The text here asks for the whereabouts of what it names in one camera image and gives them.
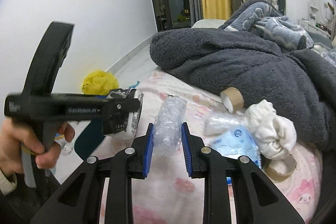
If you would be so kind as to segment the person's left hand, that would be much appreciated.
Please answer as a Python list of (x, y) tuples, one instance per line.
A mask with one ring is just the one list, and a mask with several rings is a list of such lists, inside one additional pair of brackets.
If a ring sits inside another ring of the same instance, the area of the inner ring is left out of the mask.
[(51, 169), (61, 153), (61, 146), (53, 143), (45, 149), (33, 129), (12, 118), (6, 118), (1, 128), (1, 171), (5, 177), (23, 173), (21, 144), (36, 154), (35, 162), (39, 169)]

